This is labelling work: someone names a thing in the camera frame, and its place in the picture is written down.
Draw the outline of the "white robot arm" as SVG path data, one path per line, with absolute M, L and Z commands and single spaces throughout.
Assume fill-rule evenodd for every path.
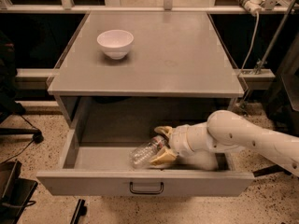
M 168 147 L 150 159 L 153 165 L 171 163 L 198 151 L 227 153 L 245 147 L 299 176 L 298 137 L 262 128 L 228 110 L 213 112 L 203 123 L 159 126 L 154 131 L 166 136 Z

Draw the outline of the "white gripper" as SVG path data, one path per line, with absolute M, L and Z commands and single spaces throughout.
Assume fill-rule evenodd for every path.
M 157 134 L 162 135 L 164 138 L 169 140 L 169 146 L 171 148 L 163 147 L 154 157 L 151 158 L 149 163 L 154 166 L 173 163 L 177 156 L 188 157 L 194 154 L 188 143 L 188 130 L 190 125 L 181 125 L 176 128 L 171 126 L 158 126 L 154 128 Z

